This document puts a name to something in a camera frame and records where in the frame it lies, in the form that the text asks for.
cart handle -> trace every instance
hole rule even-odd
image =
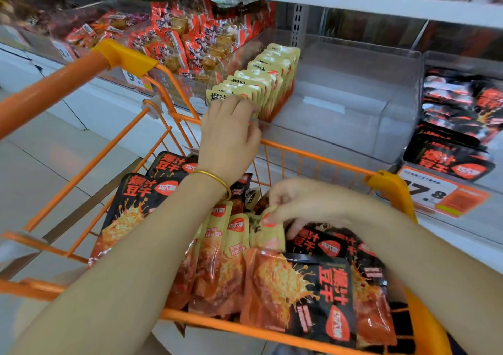
[[[0,102],[0,140],[104,70],[120,66],[142,77],[158,62],[116,41],[101,41],[88,55]]]

shopping cart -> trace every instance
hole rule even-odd
[[[120,66],[122,69],[142,78],[145,82],[156,88],[160,100],[166,106],[168,114],[173,118],[174,123],[185,141],[183,142],[184,146],[186,145],[188,148],[193,149],[194,145],[192,142],[196,142],[196,145],[198,142],[191,126],[194,127],[195,125],[199,125],[201,121],[185,96],[178,81],[166,67],[160,65],[157,61],[122,47],[112,40],[102,41],[88,56],[72,62],[51,76],[42,79],[20,93],[7,98],[3,103],[0,103],[0,139],[3,139],[10,132],[29,122],[32,118],[90,81],[102,71],[116,66]],[[191,113],[190,116],[178,113],[166,89],[157,80],[147,76],[148,72],[154,68],[162,71],[170,79],[189,109]],[[184,148],[173,134],[173,127],[169,126],[166,119],[163,117],[160,103],[156,103],[152,99],[145,99],[143,101],[142,111],[88,165],[86,165],[44,209],[33,217],[26,227],[24,227],[24,231],[33,231],[58,203],[72,191],[72,189],[142,118],[147,118],[147,114],[154,118],[160,118],[166,131],[160,136],[154,146],[148,150],[134,172],[139,171],[141,168],[146,169],[145,163],[150,158],[155,157],[156,153],[160,150],[167,149],[165,140],[168,139],[168,136],[180,153],[185,155]],[[187,132],[191,135],[192,139],[189,139]],[[314,178],[322,178],[322,175],[326,178],[326,175],[330,173],[330,178],[333,183],[343,183],[346,187],[354,188],[360,192],[372,193],[374,191],[381,191],[387,195],[394,208],[404,212],[412,220],[416,221],[414,207],[407,186],[397,175],[381,170],[374,172],[363,168],[357,168],[349,164],[300,151],[266,139],[262,140],[259,155],[253,162],[255,171],[252,181],[258,185],[260,193],[262,194],[265,192],[265,187],[270,187],[276,179],[284,179],[286,176],[292,175],[305,175],[305,166],[312,169],[312,174],[310,176]],[[49,251],[53,254],[65,256],[72,260],[87,264],[87,258],[79,256],[74,252],[88,235],[96,236],[96,233],[91,230],[107,211],[111,201],[112,200],[101,209],[100,213],[92,220],[91,224],[82,232],[81,236],[69,250],[62,250],[51,245],[46,245],[40,241],[29,238],[27,235],[13,232],[7,232],[3,237],[38,250]],[[44,301],[55,299],[64,289],[65,287],[61,285],[32,278],[23,279],[20,282],[0,280],[0,292],[2,293]],[[415,340],[415,353],[418,355],[450,354],[451,351],[446,333],[435,317],[424,307],[415,295],[407,290],[406,299],[408,307],[401,308],[400,311],[408,310],[410,312],[413,339]],[[318,352],[339,355],[356,355],[363,353],[328,343],[302,339],[285,333],[244,326],[239,323],[228,322],[184,311],[164,309],[160,318],[174,322],[183,322],[194,326],[235,332],[253,336],[258,339],[308,348]],[[386,346],[384,347],[384,353],[388,353]]]

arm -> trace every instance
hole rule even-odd
[[[281,204],[273,221],[297,219],[345,226],[364,240],[470,355],[503,347],[503,275],[366,195],[314,180],[290,179],[270,190]]]
[[[260,130],[252,106],[216,101],[203,116],[198,168],[237,181],[251,164]],[[10,355],[134,354],[165,305],[197,227],[226,195],[217,180],[187,176],[152,214],[52,302],[21,334]]]

red logo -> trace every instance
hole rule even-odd
[[[318,243],[318,246],[330,257],[337,257],[341,251],[341,245],[337,241],[326,240]]]
[[[237,219],[232,220],[229,223],[229,225],[227,225],[227,229],[229,231],[234,231],[234,232],[244,231],[244,219],[242,217],[238,217]]]
[[[187,163],[182,166],[182,168],[188,172],[189,174],[192,174],[192,172],[196,169],[197,163]]]
[[[223,215],[225,215],[226,208],[227,206],[225,204],[219,204],[217,206],[214,206],[213,212],[211,212],[211,216],[222,217]]]
[[[266,223],[266,219],[269,217],[269,215],[271,214],[271,212],[267,212],[264,217],[262,218],[262,226],[263,227],[268,227],[268,228],[271,228],[271,227],[275,227],[276,225],[274,223]]]
[[[464,179],[472,179],[486,171],[486,167],[481,166],[480,164],[467,163],[454,166],[452,171]]]
[[[364,251],[365,253],[367,253],[367,254],[369,254],[371,256],[377,257],[376,254],[373,251],[371,251],[370,248],[368,247],[368,245],[365,244],[364,242],[362,242],[358,246],[358,249]]]
[[[249,176],[248,174],[245,174],[245,175],[243,175],[243,176],[241,177],[241,179],[239,179],[238,181],[239,181],[240,183],[246,184],[246,182],[248,181],[248,176]]]
[[[176,190],[178,187],[178,182],[176,180],[168,180],[164,183],[161,183],[155,187],[155,190],[159,192],[161,195],[169,196]]]
[[[328,336],[335,340],[349,342],[349,325],[341,311],[332,305],[325,327]]]

price tag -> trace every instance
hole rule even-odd
[[[9,33],[9,35],[16,41],[17,43],[24,45],[25,47],[29,47],[30,45],[26,41],[26,39],[21,35],[21,33],[14,27],[11,26],[3,26],[5,30]]]
[[[150,84],[144,84],[143,83],[143,80],[139,77],[136,77],[134,74],[132,73],[129,73],[128,71],[126,70],[122,70],[122,72],[124,73],[124,77],[126,78],[126,81],[131,84],[131,85],[134,85],[136,87],[141,87],[142,89],[148,89],[150,91],[152,91],[152,86],[150,86]]]
[[[204,102],[204,100],[199,97],[191,97],[189,101],[192,104],[192,107],[199,114],[204,114],[206,112],[206,110],[208,110],[208,107],[206,106],[206,103]]]
[[[72,48],[68,44],[52,39],[51,42],[65,61],[71,62],[77,59],[77,56],[75,56],[75,53],[73,53]]]
[[[403,166],[398,175],[405,180],[412,200],[428,209],[454,218],[484,203],[490,194],[421,170]]]

